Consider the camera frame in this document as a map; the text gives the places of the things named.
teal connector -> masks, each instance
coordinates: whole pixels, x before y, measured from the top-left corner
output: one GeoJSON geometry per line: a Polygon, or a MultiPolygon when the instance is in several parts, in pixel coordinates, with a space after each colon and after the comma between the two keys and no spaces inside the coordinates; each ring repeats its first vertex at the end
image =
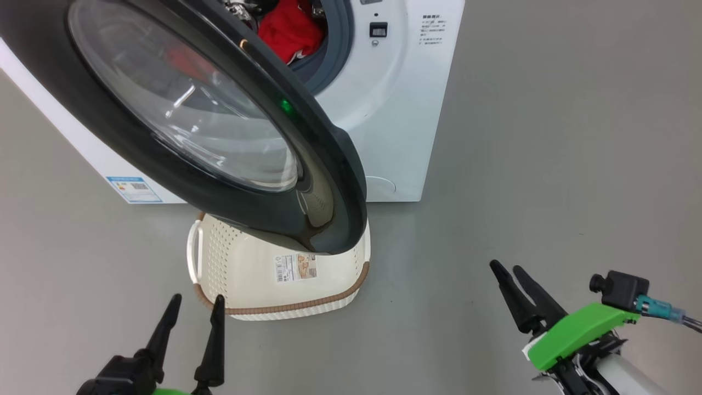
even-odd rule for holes
{"type": "Polygon", "coordinates": [[[685,310],[678,309],[668,302],[641,295],[636,299],[636,309],[652,317],[663,318],[674,323],[682,324],[685,310]]]}

laundry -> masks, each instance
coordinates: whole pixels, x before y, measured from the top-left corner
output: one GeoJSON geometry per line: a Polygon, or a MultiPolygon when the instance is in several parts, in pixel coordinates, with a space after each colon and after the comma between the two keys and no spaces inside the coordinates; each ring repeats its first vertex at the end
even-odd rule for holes
{"type": "Polygon", "coordinates": [[[324,33],[312,19],[308,0],[280,0],[260,21],[258,36],[286,63],[311,55],[324,33]]]}

laundry basket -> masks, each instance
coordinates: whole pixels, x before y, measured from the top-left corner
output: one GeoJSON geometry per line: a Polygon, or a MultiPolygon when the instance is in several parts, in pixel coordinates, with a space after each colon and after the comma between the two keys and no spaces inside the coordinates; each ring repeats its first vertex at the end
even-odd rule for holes
{"type": "Polygon", "coordinates": [[[356,297],[371,257],[369,227],[356,247],[314,255],[257,239],[200,214],[187,237],[187,268],[210,309],[218,294],[239,320],[284,320],[340,309],[356,297]]]}

green plastic bracket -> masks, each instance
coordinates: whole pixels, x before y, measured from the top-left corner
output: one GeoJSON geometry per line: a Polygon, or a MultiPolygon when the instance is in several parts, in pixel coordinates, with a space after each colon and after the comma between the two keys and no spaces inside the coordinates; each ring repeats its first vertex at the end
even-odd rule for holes
{"type": "Polygon", "coordinates": [[[582,346],[641,315],[593,303],[563,317],[528,352],[540,371],[553,367],[558,358],[568,358],[582,346]]]}
{"type": "Polygon", "coordinates": [[[153,395],[189,395],[187,392],[178,391],[177,389],[158,388],[153,395]]]}

gray floor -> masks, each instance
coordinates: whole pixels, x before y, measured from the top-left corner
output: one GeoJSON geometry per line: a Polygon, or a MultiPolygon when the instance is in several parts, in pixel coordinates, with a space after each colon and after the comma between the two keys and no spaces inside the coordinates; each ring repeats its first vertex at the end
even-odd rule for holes
{"type": "MultiPolygon", "coordinates": [[[[467,4],[425,197],[371,205],[349,307],[227,321],[217,394],[556,394],[488,270],[523,265],[573,311],[595,272],[702,316],[702,2],[467,4]]],[[[192,388],[208,311],[185,270],[196,210],[129,206],[0,79],[0,382],[72,394],[184,294],[165,385],[192,388]]],[[[644,320],[626,356],[697,393],[702,337],[644,320]]]]}

